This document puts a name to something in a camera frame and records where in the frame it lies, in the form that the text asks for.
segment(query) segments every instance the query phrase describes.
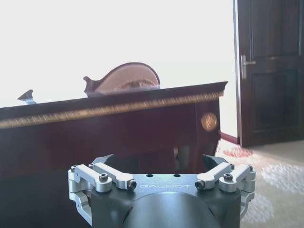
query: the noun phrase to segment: screw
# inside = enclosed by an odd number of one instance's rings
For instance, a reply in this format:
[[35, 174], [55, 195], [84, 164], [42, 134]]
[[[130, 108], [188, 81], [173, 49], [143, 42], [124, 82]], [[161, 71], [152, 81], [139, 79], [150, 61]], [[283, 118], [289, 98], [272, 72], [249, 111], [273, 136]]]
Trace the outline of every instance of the screw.
[[230, 173], [225, 173], [224, 174], [224, 180], [225, 181], [231, 181], [233, 176]]
[[74, 172], [74, 171], [75, 171], [75, 168], [76, 168], [75, 165], [71, 166], [71, 171]]
[[130, 180], [130, 182], [129, 182], [129, 186], [128, 186], [128, 189], [133, 190], [133, 189], [135, 189], [135, 188], [136, 188], [136, 186], [137, 186], [136, 181], [134, 181], [134, 180]]
[[108, 180], [108, 174], [106, 174], [106, 173], [100, 174], [99, 180], [100, 180], [101, 182], [107, 181], [107, 180]]
[[202, 190], [204, 187], [205, 187], [205, 182], [203, 182], [202, 180], [197, 180], [195, 182], [195, 187], [198, 189], [198, 190]]

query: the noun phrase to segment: baseboard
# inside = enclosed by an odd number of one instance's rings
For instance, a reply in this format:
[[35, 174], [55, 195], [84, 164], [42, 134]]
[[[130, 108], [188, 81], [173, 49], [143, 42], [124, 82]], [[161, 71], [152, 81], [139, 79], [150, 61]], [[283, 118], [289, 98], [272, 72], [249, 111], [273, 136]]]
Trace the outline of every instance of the baseboard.
[[223, 132], [220, 133], [220, 137], [228, 142], [239, 145], [239, 137], [237, 138]]

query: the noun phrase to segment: wooden desk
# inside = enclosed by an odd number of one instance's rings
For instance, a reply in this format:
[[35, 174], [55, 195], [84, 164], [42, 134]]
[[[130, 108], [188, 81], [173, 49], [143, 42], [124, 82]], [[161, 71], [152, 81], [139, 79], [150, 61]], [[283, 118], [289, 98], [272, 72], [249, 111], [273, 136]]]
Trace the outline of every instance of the wooden desk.
[[[50, 227], [63, 223], [83, 227], [79, 219], [58, 220], [61, 214], [78, 217], [68, 200], [67, 170], [110, 153], [141, 156], [143, 172], [174, 172], [174, 167], [166, 167], [165, 151], [189, 146], [190, 169], [184, 172], [201, 171], [201, 154], [213, 155], [220, 138], [218, 98], [225, 84], [0, 109], [0, 185], [10, 186], [0, 188], [8, 199], [0, 206], [0, 211], [6, 211], [0, 224], [16, 224], [19, 216], [26, 220], [22, 223], [26, 227], [37, 222], [39, 212], [44, 217], [41, 223], [48, 222]], [[24, 198], [28, 197], [38, 199], [27, 204], [30, 199]]]

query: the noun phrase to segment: gold trim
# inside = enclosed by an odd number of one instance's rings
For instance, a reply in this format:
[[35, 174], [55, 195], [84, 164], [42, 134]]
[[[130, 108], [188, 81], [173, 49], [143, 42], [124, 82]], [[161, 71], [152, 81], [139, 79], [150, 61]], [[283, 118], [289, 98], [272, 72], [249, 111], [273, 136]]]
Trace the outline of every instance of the gold trim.
[[111, 106], [102, 106], [97, 108], [88, 108], [82, 110], [66, 111], [61, 113], [33, 115], [28, 117], [6, 119], [0, 121], [0, 129], [31, 126], [38, 124], [47, 124], [68, 120], [85, 119], [90, 117], [97, 117], [103, 115], [119, 114], [132, 111], [139, 111], [151, 108], [160, 108], [174, 105], [183, 105], [198, 103], [204, 101], [217, 100], [220, 96], [223, 96], [223, 92], [200, 94], [200, 95], [188, 95], [173, 98], [164, 98], [150, 101], [116, 104]]
[[217, 116], [213, 113], [206, 113], [201, 118], [201, 125], [206, 132], [213, 131], [218, 125]]

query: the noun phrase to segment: desk leg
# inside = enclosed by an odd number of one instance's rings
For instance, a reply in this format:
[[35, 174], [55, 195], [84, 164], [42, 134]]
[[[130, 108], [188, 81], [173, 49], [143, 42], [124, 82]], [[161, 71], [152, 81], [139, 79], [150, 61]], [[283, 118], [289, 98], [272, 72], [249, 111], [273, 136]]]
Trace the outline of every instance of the desk leg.
[[210, 142], [202, 146], [190, 147], [190, 167], [189, 171], [192, 173], [206, 172], [205, 165], [203, 163], [203, 154], [214, 156], [218, 146], [218, 140]]

